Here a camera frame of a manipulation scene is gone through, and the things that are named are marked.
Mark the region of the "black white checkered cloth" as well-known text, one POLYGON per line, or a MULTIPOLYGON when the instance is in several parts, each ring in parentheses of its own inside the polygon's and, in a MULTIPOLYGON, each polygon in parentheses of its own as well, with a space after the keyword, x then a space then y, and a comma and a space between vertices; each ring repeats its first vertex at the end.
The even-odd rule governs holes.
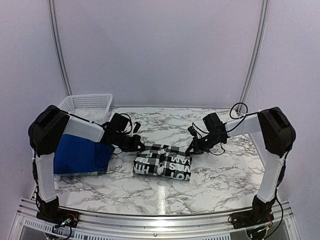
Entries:
POLYGON ((166 177, 181 181, 191 178, 192 157, 183 147, 147 144, 133 161, 133 172, 139 175, 166 177))

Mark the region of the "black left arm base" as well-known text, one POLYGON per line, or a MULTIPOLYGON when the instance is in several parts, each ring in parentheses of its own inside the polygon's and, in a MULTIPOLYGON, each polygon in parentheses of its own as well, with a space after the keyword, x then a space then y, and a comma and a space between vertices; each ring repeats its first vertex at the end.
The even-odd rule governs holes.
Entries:
POLYGON ((60 208, 59 198, 55 196, 51 201, 44 201, 37 193, 35 197, 37 206, 36 218, 55 224, 58 228, 69 226, 76 228, 79 221, 79 212, 60 208))

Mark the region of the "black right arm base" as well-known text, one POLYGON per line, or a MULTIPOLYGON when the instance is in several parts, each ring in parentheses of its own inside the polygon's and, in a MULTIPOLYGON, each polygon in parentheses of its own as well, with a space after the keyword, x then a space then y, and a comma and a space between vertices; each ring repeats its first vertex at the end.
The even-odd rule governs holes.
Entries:
POLYGON ((276 198, 268 202, 263 202, 255 195, 252 201, 252 209, 232 213, 228 218, 228 222, 233 225, 234 229, 272 222, 274 220, 272 207, 275 202, 276 198))

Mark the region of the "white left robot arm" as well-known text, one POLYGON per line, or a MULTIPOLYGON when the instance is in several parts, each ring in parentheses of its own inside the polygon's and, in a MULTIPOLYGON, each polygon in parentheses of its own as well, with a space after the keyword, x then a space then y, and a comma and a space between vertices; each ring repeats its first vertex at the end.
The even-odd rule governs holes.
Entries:
POLYGON ((140 135, 123 132, 125 124, 129 121, 124 115, 115 113, 109 122, 102 125, 69 114, 55 105, 49 105, 41 112, 28 129, 40 199, 49 203, 57 198, 54 185, 54 156, 63 135, 84 138, 105 146, 115 145, 123 152, 143 151, 145 145, 140 135))

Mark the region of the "blue pleated skirt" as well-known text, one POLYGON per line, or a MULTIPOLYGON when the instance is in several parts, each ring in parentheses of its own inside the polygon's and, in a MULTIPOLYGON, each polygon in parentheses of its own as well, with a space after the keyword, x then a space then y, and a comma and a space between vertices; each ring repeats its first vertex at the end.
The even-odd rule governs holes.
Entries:
POLYGON ((115 151, 113 145, 64 134, 53 160, 55 175, 105 173, 115 151))

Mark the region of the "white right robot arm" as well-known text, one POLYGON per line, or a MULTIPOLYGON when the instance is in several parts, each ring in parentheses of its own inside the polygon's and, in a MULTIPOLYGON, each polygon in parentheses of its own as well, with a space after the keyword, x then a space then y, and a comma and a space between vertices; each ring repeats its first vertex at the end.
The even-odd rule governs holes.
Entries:
POLYGON ((257 198, 267 203, 276 197, 276 189, 281 183, 285 160, 296 140, 296 131, 292 124, 278 107, 247 113, 243 117, 222 122, 216 113, 203 118, 207 135, 198 138, 191 128, 193 135, 191 144, 186 150, 188 155, 208 153, 219 144, 226 144, 227 139, 240 135, 261 133, 267 152, 267 162, 257 198))

